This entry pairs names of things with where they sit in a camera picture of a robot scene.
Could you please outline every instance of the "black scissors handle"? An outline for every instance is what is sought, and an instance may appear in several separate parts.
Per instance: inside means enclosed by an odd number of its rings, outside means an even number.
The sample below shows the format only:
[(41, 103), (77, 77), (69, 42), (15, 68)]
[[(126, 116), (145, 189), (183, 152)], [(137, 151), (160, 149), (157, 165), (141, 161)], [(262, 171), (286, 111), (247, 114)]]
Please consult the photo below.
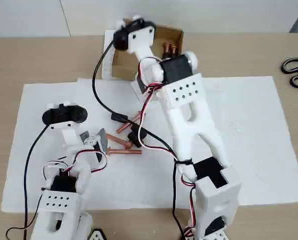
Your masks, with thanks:
[[(284, 73), (284, 74), (293, 74), (293, 73), (298, 73), (298, 66), (297, 67), (294, 67), (294, 68), (291, 68), (291, 69), (288, 69), (286, 66), (289, 64), (289, 63), (298, 63), (298, 57), (294, 57), (294, 58), (290, 58), (286, 61), (284, 61), (281, 65), (281, 71)], [(293, 86), (294, 88), (297, 88), (298, 89), (298, 84), (296, 83), (296, 81), (298, 80), (298, 75), (296, 76), (293, 76), (291, 79), (290, 79), (290, 85)]]

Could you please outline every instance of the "white foam sheet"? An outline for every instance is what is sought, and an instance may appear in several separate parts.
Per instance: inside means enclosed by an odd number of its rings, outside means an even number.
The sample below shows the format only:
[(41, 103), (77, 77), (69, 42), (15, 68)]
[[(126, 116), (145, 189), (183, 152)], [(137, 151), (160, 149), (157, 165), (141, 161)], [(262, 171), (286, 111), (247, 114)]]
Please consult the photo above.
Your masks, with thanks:
[[(243, 182), (240, 205), (298, 202), (298, 163), (272, 77), (205, 78), (204, 85), (229, 159)], [(64, 91), (56, 86), (34, 84), (24, 88), (3, 195), (3, 211), (23, 211), (25, 159), (30, 145), (43, 128), (41, 115), (47, 103), (73, 100), (86, 107), (89, 117), (81, 124), (81, 131), (96, 132), (105, 128), (108, 133), (116, 134), (115, 129), (120, 126), (111, 121), (110, 114), (95, 101), (90, 80), (82, 79), (76, 86), (71, 83), (75, 95), (73, 98), (70, 95), (70, 99), (66, 96), (61, 99)], [(131, 116), (141, 108), (128, 82), (99, 80), (97, 90), (103, 102), (115, 111)], [(144, 127), (168, 143), (172, 142), (158, 102), (148, 106)], [(120, 137), (126, 139), (127, 133), (123, 132)], [(52, 145), (46, 140), (49, 134), (47, 132), (37, 144), (29, 165), (31, 211), (36, 207), (39, 188), (43, 185), (42, 164), (63, 154), (62, 139), (57, 138), (58, 145)], [(151, 137), (145, 141), (157, 144)], [(112, 142), (109, 146), (121, 147)], [(194, 146), (203, 146), (199, 152), (193, 152), (194, 162), (210, 156), (208, 147), (198, 137)], [(107, 168), (91, 178), (85, 193), (89, 199), (87, 208), (169, 208), (172, 204), (172, 170), (172, 157), (160, 151), (143, 149), (142, 155), (111, 155)], [(179, 176), (177, 186), (177, 207), (187, 208), (189, 189), (179, 182)]]

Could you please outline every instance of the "beige table surface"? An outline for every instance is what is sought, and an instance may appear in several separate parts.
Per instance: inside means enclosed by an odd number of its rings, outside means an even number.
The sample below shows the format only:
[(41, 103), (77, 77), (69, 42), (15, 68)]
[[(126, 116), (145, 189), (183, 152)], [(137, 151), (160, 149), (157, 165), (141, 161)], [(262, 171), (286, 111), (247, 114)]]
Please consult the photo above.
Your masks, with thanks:
[[(23, 84), (90, 78), (102, 46), (102, 36), (0, 39), (0, 203)], [(274, 76), (298, 159), (298, 89), (279, 71), (284, 59), (298, 57), (298, 34), (186, 35), (183, 48), (197, 54), (205, 77)], [(186, 223), (188, 212), (178, 215)], [(23, 217), (0, 211), (0, 240), (8, 227), (22, 225)], [(109, 240), (178, 236), (169, 209), (95, 211), (93, 219)], [(226, 232), (231, 240), (298, 240), (298, 203), (240, 207)]]

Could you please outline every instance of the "copper screw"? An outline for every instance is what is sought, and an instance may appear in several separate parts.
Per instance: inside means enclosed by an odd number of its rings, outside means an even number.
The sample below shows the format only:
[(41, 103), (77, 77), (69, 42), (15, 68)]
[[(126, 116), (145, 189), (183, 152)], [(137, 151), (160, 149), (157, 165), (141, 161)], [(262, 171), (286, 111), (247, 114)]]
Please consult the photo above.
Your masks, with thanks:
[[(138, 111), (138, 114), (136, 114), (133, 118), (132, 118), (132, 121), (135, 122), (137, 121), (138, 119), (140, 119), (140, 116), (141, 116), (141, 112)], [(124, 129), (127, 129), (131, 124), (128, 122), (126, 124), (124, 124), (122, 127), (118, 128), (117, 129), (117, 133), (119, 134), (120, 132), (122, 132)]]
[(172, 45), (172, 47), (171, 47), (171, 57), (172, 58), (177, 56), (177, 49), (178, 49), (177, 46)]
[(112, 141), (114, 141), (114, 142), (116, 142), (116, 143), (119, 143), (119, 144), (125, 146), (125, 149), (130, 149), (132, 147), (132, 143), (131, 142), (124, 141), (124, 140), (122, 140), (122, 139), (120, 139), (120, 138), (118, 138), (116, 136), (111, 135), (111, 134), (108, 134), (107, 133), (107, 138), (110, 139), (110, 140), (112, 140)]
[(142, 150), (112, 149), (107, 148), (107, 155), (111, 154), (142, 154)]
[(162, 56), (163, 59), (167, 59), (171, 56), (171, 54), (170, 54), (171, 46), (172, 46), (171, 42), (169, 42), (169, 41), (164, 42), (164, 44), (163, 44), (164, 52), (163, 52), (163, 56)]

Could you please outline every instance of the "cable plug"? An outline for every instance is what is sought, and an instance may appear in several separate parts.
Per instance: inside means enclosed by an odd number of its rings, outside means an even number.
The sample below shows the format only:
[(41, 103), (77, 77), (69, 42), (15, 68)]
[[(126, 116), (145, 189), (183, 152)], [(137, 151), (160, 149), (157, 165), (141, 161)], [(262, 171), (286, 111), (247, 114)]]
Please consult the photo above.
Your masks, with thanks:
[(126, 124), (128, 122), (128, 116), (114, 112), (111, 114), (111, 120)]
[[(132, 142), (135, 146), (137, 146), (138, 148), (140, 148), (142, 145), (138, 139), (138, 131), (139, 131), (139, 125), (138, 124), (133, 124), (131, 127), (132, 132), (130, 132), (128, 134), (128, 139), (130, 140), (130, 142)], [(141, 128), (140, 131), (140, 139), (144, 139), (147, 136), (148, 132), (144, 129)]]

